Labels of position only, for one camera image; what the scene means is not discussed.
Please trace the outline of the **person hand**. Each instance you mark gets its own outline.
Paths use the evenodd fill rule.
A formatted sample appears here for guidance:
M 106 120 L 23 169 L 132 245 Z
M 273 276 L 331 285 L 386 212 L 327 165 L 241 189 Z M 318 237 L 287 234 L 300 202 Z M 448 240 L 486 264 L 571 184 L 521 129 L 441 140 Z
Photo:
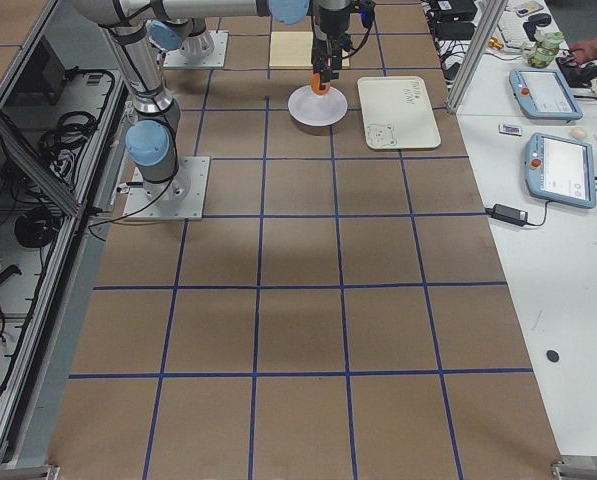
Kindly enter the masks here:
M 586 64 L 597 59 L 597 37 L 569 46 L 570 52 L 578 64 Z

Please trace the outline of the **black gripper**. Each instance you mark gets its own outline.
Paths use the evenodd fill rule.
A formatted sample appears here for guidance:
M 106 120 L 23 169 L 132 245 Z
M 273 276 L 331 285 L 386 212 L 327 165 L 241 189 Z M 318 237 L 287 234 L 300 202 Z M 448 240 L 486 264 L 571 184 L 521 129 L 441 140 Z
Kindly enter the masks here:
M 336 80 L 343 67 L 343 58 L 352 50 L 349 34 L 338 37 L 327 35 L 316 29 L 312 34 L 311 63 L 312 73 L 317 74 L 317 93 L 326 94 L 328 83 L 324 80 Z

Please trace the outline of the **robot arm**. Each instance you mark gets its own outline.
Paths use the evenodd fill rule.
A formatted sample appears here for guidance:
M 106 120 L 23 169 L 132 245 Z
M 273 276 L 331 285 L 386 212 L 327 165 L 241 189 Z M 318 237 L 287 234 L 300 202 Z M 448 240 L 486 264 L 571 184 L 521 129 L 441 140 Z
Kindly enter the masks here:
M 175 117 L 179 107 L 165 86 L 164 77 L 148 40 L 148 20 L 191 20 L 213 17 L 278 17 L 284 6 L 295 8 L 298 17 L 307 14 L 307 1 L 74 1 L 75 10 L 106 33 L 122 77 L 133 95 L 133 107 L 144 119 L 162 122 L 169 130 L 169 146 L 158 166 L 159 173 L 141 169 L 151 193 L 168 188 L 178 172 L 174 153 Z
M 214 51 L 207 32 L 210 17 L 268 17 L 284 25 L 310 18 L 312 31 L 312 91 L 327 94 L 339 76 L 343 60 L 355 51 L 347 33 L 350 16 L 359 8 L 352 1 L 151 1 L 146 16 L 151 35 L 167 51 L 200 60 Z

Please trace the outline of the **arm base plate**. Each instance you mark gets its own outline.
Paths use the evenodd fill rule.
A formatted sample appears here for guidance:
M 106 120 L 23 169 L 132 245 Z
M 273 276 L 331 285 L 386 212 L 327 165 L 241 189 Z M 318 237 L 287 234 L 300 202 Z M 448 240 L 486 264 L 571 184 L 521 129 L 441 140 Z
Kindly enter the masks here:
M 178 161 L 178 173 L 167 188 L 144 183 L 142 174 L 134 168 L 132 181 L 140 186 L 128 190 L 124 215 L 130 222 L 200 220 L 203 216 L 209 177 L 208 156 L 186 156 Z
M 223 68 L 228 37 L 225 30 L 206 30 L 199 35 L 189 36 L 179 49 L 165 55 L 163 66 L 169 70 Z

